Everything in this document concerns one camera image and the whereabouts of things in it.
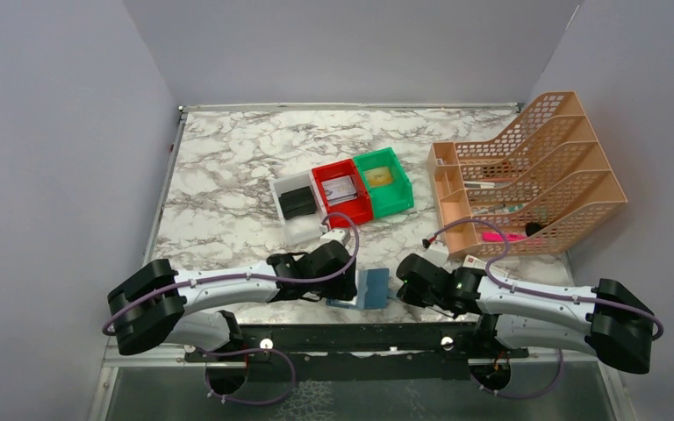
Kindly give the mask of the blue card holder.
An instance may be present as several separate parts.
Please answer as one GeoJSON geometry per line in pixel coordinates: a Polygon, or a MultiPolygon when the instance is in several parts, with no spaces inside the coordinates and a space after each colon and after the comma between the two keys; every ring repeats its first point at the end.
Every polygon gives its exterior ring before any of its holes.
{"type": "Polygon", "coordinates": [[[327,299],[326,305],[349,310],[381,310],[390,297],[388,268],[359,270],[355,275],[356,295],[352,300],[327,299]]]}

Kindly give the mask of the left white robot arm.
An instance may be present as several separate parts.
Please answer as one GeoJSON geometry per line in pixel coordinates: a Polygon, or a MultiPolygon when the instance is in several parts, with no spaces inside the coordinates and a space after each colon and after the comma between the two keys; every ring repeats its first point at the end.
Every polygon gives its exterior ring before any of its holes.
{"type": "Polygon", "coordinates": [[[102,332],[117,341],[120,354],[144,353],[161,344],[232,353],[245,340],[226,306],[297,301],[308,294],[350,300],[356,295],[355,261],[338,240],[311,252],[276,253],[242,268],[175,270],[153,260],[107,296],[111,312],[102,332]]]}

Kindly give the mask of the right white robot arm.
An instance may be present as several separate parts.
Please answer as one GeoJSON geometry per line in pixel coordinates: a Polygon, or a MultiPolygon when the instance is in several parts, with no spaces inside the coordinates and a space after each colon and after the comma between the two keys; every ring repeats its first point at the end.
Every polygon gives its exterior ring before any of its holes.
{"type": "Polygon", "coordinates": [[[615,280],[602,278],[596,287],[540,285],[478,268],[449,272],[415,253],[399,263],[396,276],[403,303],[478,315],[480,344],[571,350],[622,372],[650,370],[655,314],[615,280]]]}

